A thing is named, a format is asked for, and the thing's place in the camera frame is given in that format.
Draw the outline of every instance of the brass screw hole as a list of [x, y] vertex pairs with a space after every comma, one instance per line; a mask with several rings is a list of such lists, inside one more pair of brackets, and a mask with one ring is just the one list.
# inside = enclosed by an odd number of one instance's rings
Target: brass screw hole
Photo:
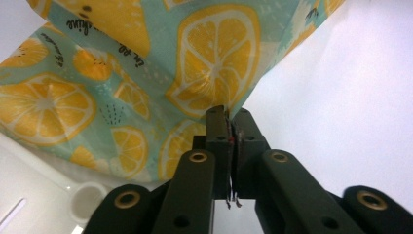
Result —
[[376, 211], [383, 211], [388, 207], [387, 203], [381, 197], [364, 190], [357, 193], [357, 199], [364, 206]]
[[193, 153], [191, 156], [189, 156], [189, 160], [194, 163], [202, 163], [207, 160], [207, 155], [205, 153]]
[[119, 209], [128, 209], [138, 204], [140, 194], [135, 191], [125, 191], [119, 194], [115, 199], [115, 206]]

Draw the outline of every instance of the brass grommet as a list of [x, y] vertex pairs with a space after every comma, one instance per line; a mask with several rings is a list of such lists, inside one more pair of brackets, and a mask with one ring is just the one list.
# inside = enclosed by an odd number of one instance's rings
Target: brass grommet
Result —
[[288, 161], [288, 157], [284, 154], [278, 153], [278, 152], [274, 152], [271, 154], [271, 157], [279, 163], [286, 163]]
[[127, 209], [139, 203], [139, 200], [140, 200], [140, 194], [138, 192], [135, 192], [132, 190], [125, 191], [116, 197], [115, 206], [119, 209]]
[[361, 190], [357, 193], [357, 199], [364, 206], [376, 211], [383, 211], [388, 207], [385, 200], [383, 200], [381, 197], [364, 190]]
[[207, 160], [207, 155], [201, 152], [195, 152], [189, 156], [189, 160], [194, 163], [202, 163]]

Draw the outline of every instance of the fabric cloth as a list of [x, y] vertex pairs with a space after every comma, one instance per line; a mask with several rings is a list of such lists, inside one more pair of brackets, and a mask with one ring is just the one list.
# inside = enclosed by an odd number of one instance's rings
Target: fabric cloth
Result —
[[173, 177], [208, 109], [258, 80], [343, 0], [28, 0], [48, 23], [0, 64], [0, 130], [136, 181]]

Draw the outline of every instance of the lemon print fabric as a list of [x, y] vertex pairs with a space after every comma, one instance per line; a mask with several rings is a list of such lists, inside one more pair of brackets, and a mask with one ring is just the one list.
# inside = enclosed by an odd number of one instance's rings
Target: lemon print fabric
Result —
[[235, 116], [344, 1], [27, 2], [48, 23], [0, 63], [0, 132], [143, 183], [173, 178], [206, 112]]
[[56, 0], [108, 36], [146, 57], [151, 49], [140, 0]]
[[49, 53], [48, 48], [37, 38], [24, 41], [0, 67], [28, 67], [42, 61]]
[[178, 166], [180, 156], [192, 147], [192, 138], [206, 133], [206, 127], [191, 120], [183, 120], [168, 134], [162, 145], [159, 161], [159, 179], [171, 179]]
[[134, 82], [122, 82], [114, 97], [122, 100], [145, 120], [149, 119], [149, 96]]
[[35, 145], [54, 145], [78, 135], [94, 118], [93, 98], [82, 85], [41, 73], [0, 87], [0, 123]]
[[344, 0], [325, 0], [324, 7], [327, 15], [330, 16], [343, 2]]
[[46, 18], [52, 5], [52, 0], [27, 0], [30, 7], [42, 18]]
[[96, 159], [92, 152], [83, 145], [78, 146], [73, 151], [73, 154], [71, 155], [69, 161], [80, 166], [101, 172], [108, 172], [109, 168], [105, 160]]
[[112, 159], [115, 173], [130, 178], [142, 171], [148, 158], [144, 133], [132, 126], [113, 128], [111, 132], [117, 151], [117, 157]]
[[109, 55], [96, 50], [79, 48], [73, 58], [73, 65], [80, 74], [96, 81], [104, 81], [112, 73], [108, 57]]
[[179, 26], [170, 101], [193, 117], [216, 105], [231, 108], [255, 75], [259, 35], [256, 13], [244, 6], [214, 6], [189, 16]]
[[164, 0], [164, 4], [166, 8], [169, 10], [175, 6], [179, 6], [181, 4], [184, 4], [190, 1], [193, 1], [193, 0]]

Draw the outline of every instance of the lemon slice print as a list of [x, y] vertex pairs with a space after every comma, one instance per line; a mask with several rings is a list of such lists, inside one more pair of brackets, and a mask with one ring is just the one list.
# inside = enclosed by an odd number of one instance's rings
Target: lemon slice print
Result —
[[56, 0], [70, 12], [146, 58], [150, 41], [140, 0]]
[[192, 117], [216, 105], [232, 108], [254, 78], [259, 35], [257, 15], [246, 6], [218, 5], [190, 15], [179, 26], [168, 99]]
[[327, 16], [329, 17], [343, 2], [344, 0], [325, 0], [324, 7]]
[[49, 53], [48, 48], [37, 38], [24, 41], [0, 67], [28, 67], [42, 61]]
[[192, 148], [194, 136], [206, 133], [206, 127], [200, 123], [184, 120], [172, 129], [164, 141], [158, 158], [158, 177], [171, 179], [183, 153]]
[[164, 0], [165, 7], [170, 10], [172, 7], [191, 2], [192, 0]]
[[95, 114], [94, 100], [82, 85], [48, 72], [0, 86], [0, 109], [0, 123], [10, 133], [42, 146], [75, 137]]
[[145, 120], [149, 119], [149, 96], [134, 82], [123, 81], [114, 97], [122, 100]]
[[105, 81], [112, 73], [110, 56], [97, 50], [78, 49], [73, 57], [73, 65], [82, 75], [95, 80]]
[[52, 5], [52, 0], [27, 0], [30, 7], [39, 14], [42, 18], [48, 16]]
[[111, 161], [115, 174], [126, 178], [138, 174], [148, 159], [148, 142], [143, 131], [132, 126], [112, 128], [111, 131], [118, 152]]
[[104, 160], [96, 160], [91, 151], [83, 145], [78, 146], [73, 151], [69, 161], [100, 172], [107, 172], [108, 170], [107, 162]]

